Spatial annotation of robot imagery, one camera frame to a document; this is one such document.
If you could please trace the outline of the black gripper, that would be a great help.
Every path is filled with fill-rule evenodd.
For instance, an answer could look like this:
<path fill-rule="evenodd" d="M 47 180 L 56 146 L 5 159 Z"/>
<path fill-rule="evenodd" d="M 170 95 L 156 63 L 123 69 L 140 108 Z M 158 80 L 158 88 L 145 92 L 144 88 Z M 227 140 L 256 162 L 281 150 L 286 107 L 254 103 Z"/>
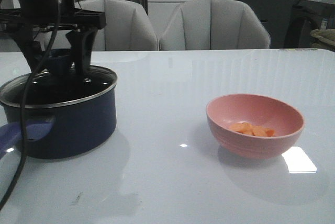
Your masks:
<path fill-rule="evenodd" d="M 93 26 L 80 30 L 72 30 L 66 34 L 71 45 L 71 56 L 74 61 L 77 75 L 84 75 L 91 66 L 91 53 L 97 34 L 97 29 L 106 26 L 104 12 L 80 9 L 74 6 L 74 0 L 19 0 L 20 7 L 1 9 L 2 24 L 28 24 L 45 27 L 56 23 L 60 17 L 62 25 Z M 38 73 L 46 67 L 38 67 L 45 51 L 41 43 L 34 39 L 32 29 L 18 29 L 12 33 L 12 39 L 23 53 L 31 71 L 37 69 Z"/>

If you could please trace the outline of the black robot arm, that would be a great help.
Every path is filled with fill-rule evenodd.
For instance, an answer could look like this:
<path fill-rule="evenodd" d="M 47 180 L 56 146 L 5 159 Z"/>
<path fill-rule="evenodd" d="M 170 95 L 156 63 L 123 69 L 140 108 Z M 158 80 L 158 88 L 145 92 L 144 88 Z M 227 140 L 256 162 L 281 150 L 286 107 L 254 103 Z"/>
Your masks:
<path fill-rule="evenodd" d="M 2 9 L 1 23 L 32 71 L 78 75 L 90 69 L 97 32 L 106 26 L 104 12 L 75 7 L 74 0 L 19 0 L 17 9 Z"/>

